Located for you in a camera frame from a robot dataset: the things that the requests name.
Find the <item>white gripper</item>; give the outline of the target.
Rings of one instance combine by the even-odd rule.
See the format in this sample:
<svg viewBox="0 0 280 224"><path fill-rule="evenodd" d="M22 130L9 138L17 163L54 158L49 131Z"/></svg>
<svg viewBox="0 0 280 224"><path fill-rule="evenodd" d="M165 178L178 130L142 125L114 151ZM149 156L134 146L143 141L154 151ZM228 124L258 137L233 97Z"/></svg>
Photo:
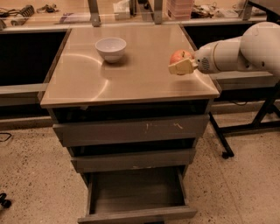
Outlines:
<svg viewBox="0 0 280 224"><path fill-rule="evenodd" d="M217 43L203 45L194 54L194 59L182 59L168 66L170 74L192 74L198 68L203 74L215 74L218 69L214 62L214 50Z"/></svg>

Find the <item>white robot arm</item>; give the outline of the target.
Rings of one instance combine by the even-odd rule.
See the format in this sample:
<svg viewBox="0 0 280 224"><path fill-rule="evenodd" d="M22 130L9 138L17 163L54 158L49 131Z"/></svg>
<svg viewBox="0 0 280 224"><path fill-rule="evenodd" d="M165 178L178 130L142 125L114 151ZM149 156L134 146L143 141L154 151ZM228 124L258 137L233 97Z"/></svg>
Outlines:
<svg viewBox="0 0 280 224"><path fill-rule="evenodd" d="M280 25L261 22L242 36L203 45L190 53L176 51L170 58L170 74L264 71L280 77Z"/></svg>

